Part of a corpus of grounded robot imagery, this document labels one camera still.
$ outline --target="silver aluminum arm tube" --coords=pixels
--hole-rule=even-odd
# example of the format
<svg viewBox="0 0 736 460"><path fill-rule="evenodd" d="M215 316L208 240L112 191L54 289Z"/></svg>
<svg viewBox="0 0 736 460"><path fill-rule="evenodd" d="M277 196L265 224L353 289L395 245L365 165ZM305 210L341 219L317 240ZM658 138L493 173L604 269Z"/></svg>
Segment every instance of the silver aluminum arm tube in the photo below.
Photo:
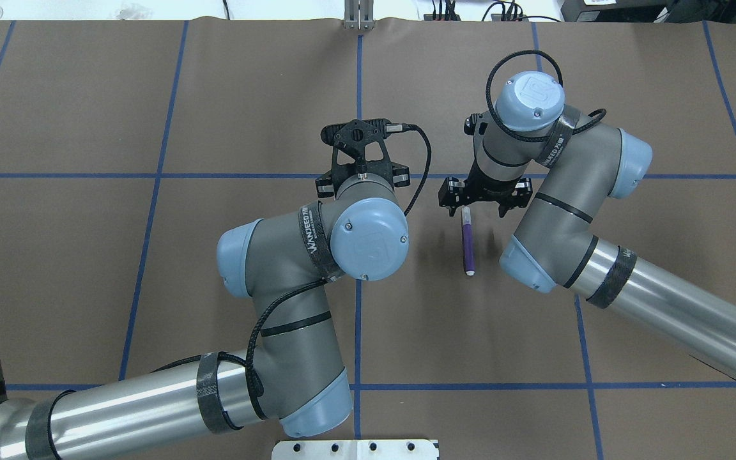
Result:
<svg viewBox="0 0 736 460"><path fill-rule="evenodd" d="M50 413L53 448L64 460L96 460L210 434L198 408L197 370L198 363L182 364L58 399ZM259 422L242 366L219 363L217 393L236 424ZM0 404L0 459L32 460L26 436L36 406L29 399Z"/></svg>
<svg viewBox="0 0 736 460"><path fill-rule="evenodd" d="M500 102L502 99L497 102L498 111ZM590 120L582 116L575 126ZM551 128L519 134L544 136ZM529 161L546 155L546 151L542 155L544 142L509 136L488 112L476 124L474 146L479 169L497 181L516 180ZM695 358L736 380L736 306L589 231L605 198L629 195L651 157L645 142L605 123L572 136L555 158L500 264L506 273L537 291L549 292L556 284L571 288L590 303L669 337Z"/></svg>

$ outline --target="wire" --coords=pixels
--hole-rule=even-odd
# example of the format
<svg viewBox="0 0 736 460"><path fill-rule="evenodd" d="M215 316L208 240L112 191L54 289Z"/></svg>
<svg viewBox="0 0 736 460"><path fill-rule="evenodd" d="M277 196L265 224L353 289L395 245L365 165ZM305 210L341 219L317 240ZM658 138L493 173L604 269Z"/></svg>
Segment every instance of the wire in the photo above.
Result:
<svg viewBox="0 0 736 460"><path fill-rule="evenodd" d="M539 137L529 137L529 136L523 136L521 134L516 133L512 129L505 126L505 122L502 121L502 117L499 117L499 114L496 113L496 109L493 107L493 99L490 96L490 88L493 86L493 77L496 76L496 72L508 61L510 61L513 58L517 58L518 56L524 56L529 54L535 54L538 56L541 56L542 58L549 61L549 63L552 65L553 69L555 69L555 75L558 76L558 84L561 86L564 86L564 77L561 76L561 68L558 67L558 62L555 61L549 54L543 52L543 50L520 50L519 52L514 52L511 55L506 56L501 61L497 62L496 65L493 65L493 69L490 71L490 75L487 76L487 84L484 88L484 96L485 100L487 102L487 110L490 111L490 116L493 117L493 121L496 122L496 126L498 126L502 131L504 131L509 137L513 137L513 139L516 139L521 142L547 142L549 140L549 136L539 136ZM585 123L585 125L581 126L580 128L575 128L572 131L572 135L583 133L584 131L587 131L587 129L592 128L595 125L598 125L598 123L601 122L602 119L606 116L607 111L606 109L598 109L594 111L593 113L590 113L590 117L592 119Z"/></svg>
<svg viewBox="0 0 736 460"><path fill-rule="evenodd" d="M426 157L424 160L424 170L422 171L422 180L420 181L420 184L418 184L417 191L414 192L414 195L411 197L411 202L408 203L408 207L405 209L405 215L408 215L409 212L414 207L414 203L417 201L418 195L422 192L422 188L424 187L424 181L427 180L427 174L430 172L430 160L433 154L433 149L430 146L430 140L427 140L427 134L424 133L424 131L418 127L417 125L407 125L409 129L412 131L416 131L420 136L422 137L422 140L424 141L424 146L427 149Z"/></svg>
<svg viewBox="0 0 736 460"><path fill-rule="evenodd" d="M515 0L510 2L506 2L504 0L495 0L485 10L484 15L482 16L482 22L487 19L487 13L489 13L490 10L493 9L493 7L496 5L502 6L502 18L499 19L501 21L517 21L529 18L543 18L554 20L555 22L562 22L561 20L557 20L554 17L543 17L542 15L524 15L524 8L522 8L519 3L515 3Z"/></svg>
<svg viewBox="0 0 736 460"><path fill-rule="evenodd" d="M490 10L492 10L493 7L496 6L496 5L501 5L502 6L502 17L505 15L505 3L504 2L493 2L484 11L484 15L482 16L482 22L484 22L484 20L487 19L487 13L489 13Z"/></svg>
<svg viewBox="0 0 736 460"><path fill-rule="evenodd" d="M549 19L554 20L555 22L563 22L561 20L557 20L554 17L543 17L542 15L526 15L525 17L517 17L514 20L522 20L522 19L532 19L532 18L538 18L538 19Z"/></svg>
<svg viewBox="0 0 736 460"><path fill-rule="evenodd" d="M274 299L262 314L260 314L260 318L257 319L257 323L254 324L254 329L252 329L252 335L249 337L249 346L246 348L246 387L249 388L249 396L256 396L258 398L263 396L263 382L260 382L260 376L258 376L257 372L254 370L254 348L257 346L257 336L260 335L260 331L263 329L263 324L266 323L268 317L284 301L291 299L295 295L303 294L305 291L319 288L327 282L327 279L319 279L314 282L298 286L294 291L286 292L286 294Z"/></svg>
<svg viewBox="0 0 736 460"><path fill-rule="evenodd" d="M172 369L173 367L181 366L182 364L195 363L196 361L201 361L201 358L203 356L204 355L195 355L195 356L190 356L189 358L178 359L178 361L169 363L166 366L158 367L158 369L155 369L154 371L150 373L165 371L167 369ZM221 361L230 361L231 363L240 364L240 366L246 367L246 361L244 361L243 358L240 358L239 356L230 355L230 353L227 353L225 351L217 353L217 358L221 359Z"/></svg>
<svg viewBox="0 0 736 460"><path fill-rule="evenodd" d="M325 285L327 282L329 282L329 280L327 279L315 280L314 282L301 285L298 288L295 288L295 290L286 292L286 294L283 294L280 297L277 297L277 299L274 299L274 301L272 301L272 303L270 303L269 306L266 307L263 313L260 314L260 318L257 319L257 323L254 324L252 334L249 337L249 346L246 348L246 358L240 358L236 355L230 355L230 353L226 353L225 351L222 351L218 354L218 357L224 361L231 361L235 364L240 364L240 366L245 367L246 387L249 390L249 397L259 398L260 396L263 396L263 382L260 381L260 376L258 376L257 371L254 370L254 349L257 346L257 336L260 335L260 331L263 329L263 324L266 323L268 317L284 301L291 299L295 295L303 294L303 292L305 291L319 288L320 286ZM178 361L169 363L163 367L159 367L152 372L165 371L167 369L172 369L173 367L181 366L181 364L194 363L195 361L200 361L201 357L202 355L195 355L190 356L189 358L178 359Z"/></svg>

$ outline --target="velcro strap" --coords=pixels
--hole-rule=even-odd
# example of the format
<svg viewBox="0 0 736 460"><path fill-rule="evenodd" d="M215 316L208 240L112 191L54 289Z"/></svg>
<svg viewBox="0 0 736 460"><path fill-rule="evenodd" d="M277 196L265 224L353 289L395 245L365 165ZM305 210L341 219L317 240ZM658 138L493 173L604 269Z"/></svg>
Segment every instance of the velcro strap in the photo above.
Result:
<svg viewBox="0 0 736 460"><path fill-rule="evenodd" d="M575 107L570 107L570 105L564 105L564 112L555 120L553 128L549 131L549 139L544 144L544 148L535 159L535 162L546 168L552 168L558 158L561 157L567 143L572 139L572 131L575 129L575 125L578 124L580 117L581 111Z"/></svg>
<svg viewBox="0 0 736 460"><path fill-rule="evenodd" d="M204 419L204 425L213 434L227 433L242 428L242 426L234 425L228 412L223 410L220 395L217 393L218 361L219 353L217 352L203 355L201 363L198 363L198 376L195 382L201 418Z"/></svg>
<svg viewBox="0 0 736 460"><path fill-rule="evenodd" d="M633 250L618 247L618 256L613 266L607 271L604 282L601 282L601 286L598 286L598 289L587 299L587 302L600 309L610 306L617 299L618 294L621 294L621 290L629 280L637 262L638 255Z"/></svg>
<svg viewBox="0 0 736 460"><path fill-rule="evenodd" d="M322 224L322 202L306 204L298 213L300 236L312 264L318 268L319 276L324 279L338 277L342 271L331 254L328 238L325 238L325 227Z"/></svg>
<svg viewBox="0 0 736 460"><path fill-rule="evenodd" d="M75 393L67 390L53 399L45 399L36 404L30 417L27 419L27 428L24 432L24 450L30 460L61 460L56 446L53 444L52 430L50 430L50 417L53 407L64 396Z"/></svg>

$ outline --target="metal bracket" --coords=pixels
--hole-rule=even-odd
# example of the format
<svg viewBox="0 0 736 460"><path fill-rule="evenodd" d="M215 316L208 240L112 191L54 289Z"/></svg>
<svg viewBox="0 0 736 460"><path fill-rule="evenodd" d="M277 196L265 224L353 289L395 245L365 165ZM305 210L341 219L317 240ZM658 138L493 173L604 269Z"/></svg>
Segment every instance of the metal bracket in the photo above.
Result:
<svg viewBox="0 0 736 460"><path fill-rule="evenodd" d="M281 441L272 460L341 458L342 460L438 460L437 440L332 440Z"/></svg>
<svg viewBox="0 0 736 460"><path fill-rule="evenodd" d="M345 0L342 26L354 30L374 29L374 0Z"/></svg>

